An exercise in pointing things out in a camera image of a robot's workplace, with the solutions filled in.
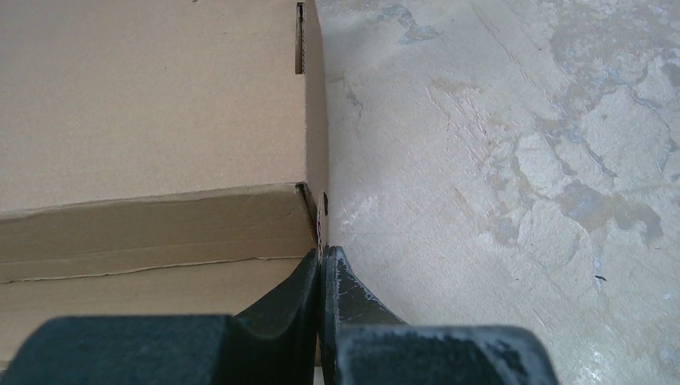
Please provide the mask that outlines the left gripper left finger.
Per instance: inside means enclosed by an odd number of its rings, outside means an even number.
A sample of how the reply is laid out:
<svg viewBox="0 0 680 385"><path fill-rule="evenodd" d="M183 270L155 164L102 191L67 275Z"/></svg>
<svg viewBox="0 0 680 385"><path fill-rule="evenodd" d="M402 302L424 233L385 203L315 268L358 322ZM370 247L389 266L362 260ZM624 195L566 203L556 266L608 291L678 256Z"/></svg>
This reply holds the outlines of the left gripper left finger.
<svg viewBox="0 0 680 385"><path fill-rule="evenodd" d="M4 384L310 384L319 258L239 314L71 316L21 345Z"/></svg>

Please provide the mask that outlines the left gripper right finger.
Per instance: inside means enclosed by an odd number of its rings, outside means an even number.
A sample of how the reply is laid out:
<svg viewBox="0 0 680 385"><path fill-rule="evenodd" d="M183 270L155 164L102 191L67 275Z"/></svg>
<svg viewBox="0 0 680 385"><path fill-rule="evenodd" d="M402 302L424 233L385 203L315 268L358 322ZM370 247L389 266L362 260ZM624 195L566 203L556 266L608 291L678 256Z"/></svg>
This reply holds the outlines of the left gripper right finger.
<svg viewBox="0 0 680 385"><path fill-rule="evenodd" d="M321 258L326 384L556 384L540 340L516 326L415 326L354 274L340 246Z"/></svg>

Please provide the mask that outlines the brown cardboard box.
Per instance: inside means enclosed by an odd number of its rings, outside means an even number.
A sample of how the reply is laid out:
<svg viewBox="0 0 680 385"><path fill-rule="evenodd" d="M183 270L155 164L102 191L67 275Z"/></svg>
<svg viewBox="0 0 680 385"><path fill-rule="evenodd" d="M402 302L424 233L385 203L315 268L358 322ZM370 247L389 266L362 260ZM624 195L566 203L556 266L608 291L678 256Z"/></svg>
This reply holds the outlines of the brown cardboard box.
<svg viewBox="0 0 680 385"><path fill-rule="evenodd" d="M243 310L327 185L315 2L2 2L3 367L52 318Z"/></svg>

